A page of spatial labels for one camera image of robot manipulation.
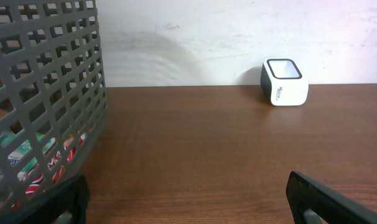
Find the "red chocolate bar wrapper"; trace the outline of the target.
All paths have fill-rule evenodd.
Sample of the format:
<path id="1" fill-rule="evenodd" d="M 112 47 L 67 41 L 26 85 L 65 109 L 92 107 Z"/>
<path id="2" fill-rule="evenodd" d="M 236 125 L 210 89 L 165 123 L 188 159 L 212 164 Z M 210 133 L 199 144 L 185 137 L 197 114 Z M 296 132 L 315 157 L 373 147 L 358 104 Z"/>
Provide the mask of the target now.
<path id="1" fill-rule="evenodd" d="M 49 124 L 46 124 L 44 127 L 35 132 L 35 138 L 42 146 L 42 148 L 50 138 L 55 138 L 56 140 L 56 137 L 51 133 L 51 130 L 51 126 Z M 10 155 L 12 151 L 14 151 L 21 143 L 23 143 L 27 139 L 23 136 L 24 129 L 22 128 L 12 126 L 7 129 L 0 129 L 0 133 L 2 131 L 12 131 L 17 135 L 15 140 L 13 140 L 13 142 L 11 142 L 9 145 L 2 147 L 0 144 L 1 149 L 6 149 L 8 146 L 12 147 L 8 155 Z M 42 152 L 41 156 L 47 161 L 47 163 L 43 166 L 38 163 L 38 158 L 34 156 L 33 147 L 15 166 L 11 166 L 9 163 L 9 167 L 17 169 L 17 172 L 15 174 L 15 176 L 17 177 L 19 171 L 21 171 L 31 159 L 37 159 L 36 165 L 31 168 L 29 173 L 25 176 L 24 180 L 20 181 L 18 179 L 18 186 L 24 189 L 26 199 L 30 199 L 34 194 L 41 194 L 50 189 L 49 187 L 46 187 L 44 183 L 44 174 L 46 171 L 49 171 L 51 173 L 51 180 L 53 184 L 57 183 L 60 180 L 61 176 L 66 173 L 66 166 L 61 164 L 61 161 L 63 160 L 62 151 L 66 152 L 66 160 L 68 162 L 71 162 L 73 158 L 75 158 L 78 149 L 75 146 L 73 133 L 70 133 L 66 138 L 64 138 L 63 142 L 56 140 L 54 146 L 48 152 Z M 4 208 L 7 211 L 17 209 L 21 206 L 21 200 L 14 198 L 16 194 L 12 191 L 12 188 L 10 186 L 6 185 L 8 178 L 1 169 L 0 171 L 3 175 L 0 178 L 0 211 Z"/>

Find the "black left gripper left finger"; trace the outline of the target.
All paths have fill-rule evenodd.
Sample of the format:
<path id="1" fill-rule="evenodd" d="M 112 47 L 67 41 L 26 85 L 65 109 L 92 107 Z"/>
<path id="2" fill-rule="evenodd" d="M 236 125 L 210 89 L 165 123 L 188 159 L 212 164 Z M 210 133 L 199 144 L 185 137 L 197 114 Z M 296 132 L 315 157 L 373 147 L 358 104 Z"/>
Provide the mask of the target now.
<path id="1" fill-rule="evenodd" d="M 52 223 L 65 212 L 72 215 L 70 223 L 86 223 L 89 199 L 86 178 L 77 174 L 34 198 L 28 205 L 3 213 L 0 224 Z"/>

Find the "teal Kleenex tissue pack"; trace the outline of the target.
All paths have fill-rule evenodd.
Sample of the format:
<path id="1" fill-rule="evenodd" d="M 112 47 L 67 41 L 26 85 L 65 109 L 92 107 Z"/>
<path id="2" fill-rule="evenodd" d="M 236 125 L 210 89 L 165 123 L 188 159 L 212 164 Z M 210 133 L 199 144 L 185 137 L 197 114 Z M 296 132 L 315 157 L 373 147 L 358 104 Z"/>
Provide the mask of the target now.
<path id="1" fill-rule="evenodd" d="M 9 145 L 13 140 L 16 138 L 16 134 L 12 131 L 2 131 L 0 133 L 0 144 L 2 147 Z M 42 152 L 48 152 L 55 144 L 55 138 L 50 138 L 49 141 L 45 144 L 42 148 Z M 32 149 L 30 142 L 26 139 L 23 143 L 21 143 L 14 151 L 8 155 L 8 160 L 11 166 L 15 166 L 30 150 Z M 31 159 L 26 166 L 19 171 L 17 177 L 20 181 L 23 181 L 25 176 L 29 173 L 31 168 L 33 168 L 37 163 L 37 159 Z"/>

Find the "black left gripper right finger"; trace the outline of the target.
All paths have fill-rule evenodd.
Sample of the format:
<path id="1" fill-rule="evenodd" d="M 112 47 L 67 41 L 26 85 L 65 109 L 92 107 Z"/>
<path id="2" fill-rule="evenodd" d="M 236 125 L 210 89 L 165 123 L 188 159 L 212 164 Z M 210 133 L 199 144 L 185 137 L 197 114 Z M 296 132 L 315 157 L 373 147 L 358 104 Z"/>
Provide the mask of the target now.
<path id="1" fill-rule="evenodd" d="M 376 212 L 297 171 L 289 175 L 286 196 L 295 224 L 377 224 Z"/>

